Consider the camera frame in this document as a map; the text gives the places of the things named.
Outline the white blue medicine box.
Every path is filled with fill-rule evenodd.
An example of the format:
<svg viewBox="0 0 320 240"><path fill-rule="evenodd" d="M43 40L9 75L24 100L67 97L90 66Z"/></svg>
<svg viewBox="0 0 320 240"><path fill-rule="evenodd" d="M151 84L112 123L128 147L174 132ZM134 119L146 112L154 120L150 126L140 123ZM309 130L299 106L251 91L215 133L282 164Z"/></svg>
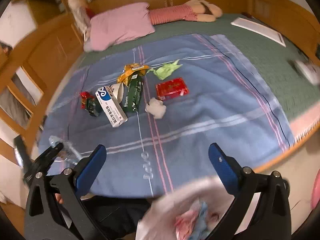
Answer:
<svg viewBox="0 0 320 240"><path fill-rule="evenodd" d="M127 121L127 116L110 87L100 87L95 95L113 128L119 127Z"/></svg>

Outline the blue face mask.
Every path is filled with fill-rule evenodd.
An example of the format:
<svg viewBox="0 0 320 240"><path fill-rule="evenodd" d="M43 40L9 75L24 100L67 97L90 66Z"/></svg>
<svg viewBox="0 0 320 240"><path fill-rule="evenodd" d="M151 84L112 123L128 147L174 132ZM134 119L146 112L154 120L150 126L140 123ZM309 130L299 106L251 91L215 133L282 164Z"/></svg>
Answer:
<svg viewBox="0 0 320 240"><path fill-rule="evenodd" d="M200 202L199 215L196 219L194 229L189 239L200 240L206 239L209 235L206 217L208 214L208 205L206 202Z"/></svg>

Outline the white plastic trash basket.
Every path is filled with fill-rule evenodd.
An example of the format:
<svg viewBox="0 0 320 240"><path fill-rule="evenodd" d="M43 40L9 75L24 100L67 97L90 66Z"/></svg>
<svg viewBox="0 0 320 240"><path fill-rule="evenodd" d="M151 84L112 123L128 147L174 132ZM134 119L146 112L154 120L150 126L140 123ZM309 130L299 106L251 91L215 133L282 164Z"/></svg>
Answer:
<svg viewBox="0 0 320 240"><path fill-rule="evenodd" d="M233 199L218 176L193 180L153 201L138 222L136 239L176 239L175 219L188 211L195 201L206 202L209 211L217 213L220 220Z"/></svg>

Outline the red small wrapper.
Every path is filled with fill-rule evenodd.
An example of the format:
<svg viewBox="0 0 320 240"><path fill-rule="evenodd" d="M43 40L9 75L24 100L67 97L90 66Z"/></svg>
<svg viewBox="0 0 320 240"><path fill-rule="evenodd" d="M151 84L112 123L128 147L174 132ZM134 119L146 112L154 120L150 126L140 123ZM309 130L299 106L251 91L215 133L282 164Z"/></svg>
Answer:
<svg viewBox="0 0 320 240"><path fill-rule="evenodd" d="M81 92L81 108L88 111L91 116L99 116L102 112L101 105L96 96L91 95L89 92Z"/></svg>

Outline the dark green box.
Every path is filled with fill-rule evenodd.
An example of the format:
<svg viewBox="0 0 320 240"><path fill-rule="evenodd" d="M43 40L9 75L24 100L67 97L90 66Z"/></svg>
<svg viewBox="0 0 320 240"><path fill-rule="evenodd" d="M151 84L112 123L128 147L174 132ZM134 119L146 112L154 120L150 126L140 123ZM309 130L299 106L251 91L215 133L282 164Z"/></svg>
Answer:
<svg viewBox="0 0 320 240"><path fill-rule="evenodd" d="M138 112L143 85L144 79L142 76L132 75L123 105L125 112Z"/></svg>

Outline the white paper cup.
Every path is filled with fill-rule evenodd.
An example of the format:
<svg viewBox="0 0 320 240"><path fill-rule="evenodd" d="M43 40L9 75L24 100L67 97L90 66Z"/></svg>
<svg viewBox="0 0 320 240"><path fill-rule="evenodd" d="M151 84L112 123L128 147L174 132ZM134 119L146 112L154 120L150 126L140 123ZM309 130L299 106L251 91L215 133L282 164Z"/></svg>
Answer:
<svg viewBox="0 0 320 240"><path fill-rule="evenodd" d="M123 85L123 83L112 84L110 86L110 89L111 89L114 97L117 99L117 101L119 103L121 103L122 100L123 100L123 96L124 96L124 85Z"/></svg>

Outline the blue plaid blanket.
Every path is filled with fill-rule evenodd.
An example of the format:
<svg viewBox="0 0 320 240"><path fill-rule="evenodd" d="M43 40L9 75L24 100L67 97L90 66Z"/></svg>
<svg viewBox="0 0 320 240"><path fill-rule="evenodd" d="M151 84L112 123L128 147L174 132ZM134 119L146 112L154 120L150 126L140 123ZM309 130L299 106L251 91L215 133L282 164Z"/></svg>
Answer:
<svg viewBox="0 0 320 240"><path fill-rule="evenodd" d="M124 66L149 67L179 60L189 94L164 102L162 119L145 111L159 79L144 76L138 113L113 128L107 116L90 116L80 93L116 82ZM217 143L242 166L257 167L286 151L294 137L285 113L250 61L223 35L174 36L108 55L77 70L44 124L39 151L51 135L70 141L84 157L102 144L106 162L91 191L116 197L151 197L215 173L208 158Z"/></svg>

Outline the white crumpled tissue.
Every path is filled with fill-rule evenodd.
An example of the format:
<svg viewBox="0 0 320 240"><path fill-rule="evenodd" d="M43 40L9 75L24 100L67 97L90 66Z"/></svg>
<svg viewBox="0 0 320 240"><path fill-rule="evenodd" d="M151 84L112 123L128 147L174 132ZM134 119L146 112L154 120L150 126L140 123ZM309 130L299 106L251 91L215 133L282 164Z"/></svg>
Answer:
<svg viewBox="0 0 320 240"><path fill-rule="evenodd" d="M151 98L149 103L145 106L145 111L150 113L155 119L162 119L167 110L166 105L163 101Z"/></svg>

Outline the red flat packet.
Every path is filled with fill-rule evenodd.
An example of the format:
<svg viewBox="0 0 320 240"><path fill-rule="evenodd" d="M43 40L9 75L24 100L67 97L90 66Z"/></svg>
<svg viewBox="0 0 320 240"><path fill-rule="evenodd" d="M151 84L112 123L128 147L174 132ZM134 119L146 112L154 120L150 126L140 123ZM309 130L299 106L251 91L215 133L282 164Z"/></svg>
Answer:
<svg viewBox="0 0 320 240"><path fill-rule="evenodd" d="M189 94L189 89L181 77L165 81L156 85L159 100L169 100Z"/></svg>

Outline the orange snack bag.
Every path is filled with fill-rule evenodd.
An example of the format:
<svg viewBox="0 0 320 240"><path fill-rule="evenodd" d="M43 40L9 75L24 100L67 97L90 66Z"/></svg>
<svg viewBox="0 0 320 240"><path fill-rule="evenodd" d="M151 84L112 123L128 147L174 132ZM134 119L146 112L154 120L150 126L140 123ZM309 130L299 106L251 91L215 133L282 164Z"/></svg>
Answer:
<svg viewBox="0 0 320 240"><path fill-rule="evenodd" d="M149 66L147 65L138 63L127 64L123 72L118 76L117 83L123 83L123 85L128 86L134 75L144 76L148 70Z"/></svg>

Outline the green bed mattress cover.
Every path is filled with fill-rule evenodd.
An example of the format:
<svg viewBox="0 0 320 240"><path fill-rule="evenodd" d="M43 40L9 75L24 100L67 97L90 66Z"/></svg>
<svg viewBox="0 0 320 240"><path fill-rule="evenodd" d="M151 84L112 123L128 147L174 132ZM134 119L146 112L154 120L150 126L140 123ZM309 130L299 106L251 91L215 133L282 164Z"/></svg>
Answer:
<svg viewBox="0 0 320 240"><path fill-rule="evenodd" d="M239 18L238 14L224 14L217 21L209 23L177 21L160 24L155 27L153 34L143 38L110 47L105 51L83 53L78 58L78 67L91 65L110 54L176 35L222 34L256 67L277 97L289 121L319 102L319 88L300 76L294 68L295 60L305 59L299 49L289 40L285 40L286 45L281 46L264 36L233 26L231 22L236 18Z"/></svg>

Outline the green crumpled paper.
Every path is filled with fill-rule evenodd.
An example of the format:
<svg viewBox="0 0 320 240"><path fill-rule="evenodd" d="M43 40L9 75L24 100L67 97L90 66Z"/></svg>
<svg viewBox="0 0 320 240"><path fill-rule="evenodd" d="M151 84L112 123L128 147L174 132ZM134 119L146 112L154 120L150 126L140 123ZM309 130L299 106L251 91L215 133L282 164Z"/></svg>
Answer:
<svg viewBox="0 0 320 240"><path fill-rule="evenodd" d="M172 75L174 71L176 71L178 68L180 68L182 65L179 64L179 60L176 60L174 62L168 62L161 64L159 66L151 67L147 73L152 72L159 80L163 81L169 76Z"/></svg>

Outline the white flat board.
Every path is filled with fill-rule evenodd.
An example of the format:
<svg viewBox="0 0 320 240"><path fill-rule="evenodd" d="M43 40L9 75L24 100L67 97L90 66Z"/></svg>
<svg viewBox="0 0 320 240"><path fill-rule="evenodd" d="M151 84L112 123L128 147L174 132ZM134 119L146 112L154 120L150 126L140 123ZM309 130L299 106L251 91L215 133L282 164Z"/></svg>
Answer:
<svg viewBox="0 0 320 240"><path fill-rule="evenodd" d="M286 47L285 41L281 33L260 23L256 23L245 18L238 17L236 20L231 22L231 25L252 31L263 37L269 38L270 40L282 45L283 47Z"/></svg>

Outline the pink pillow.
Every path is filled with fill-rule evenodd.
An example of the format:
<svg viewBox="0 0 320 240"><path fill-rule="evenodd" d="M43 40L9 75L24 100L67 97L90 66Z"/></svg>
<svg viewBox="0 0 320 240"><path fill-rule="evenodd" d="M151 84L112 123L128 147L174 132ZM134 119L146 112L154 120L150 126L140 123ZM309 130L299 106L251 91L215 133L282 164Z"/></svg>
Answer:
<svg viewBox="0 0 320 240"><path fill-rule="evenodd" d="M148 3L138 2L95 15L91 18L84 51L104 51L113 45L154 33L148 7Z"/></svg>

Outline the striped plush doll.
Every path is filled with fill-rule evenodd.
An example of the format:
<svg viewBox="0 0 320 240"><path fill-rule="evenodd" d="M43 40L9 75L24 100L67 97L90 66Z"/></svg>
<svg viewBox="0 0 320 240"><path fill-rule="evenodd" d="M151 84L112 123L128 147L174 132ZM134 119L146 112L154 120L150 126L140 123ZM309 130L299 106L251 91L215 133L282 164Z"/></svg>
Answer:
<svg viewBox="0 0 320 240"><path fill-rule="evenodd" d="M176 21L215 22L222 15L222 9L205 0L190 0L182 5L149 11L153 25Z"/></svg>

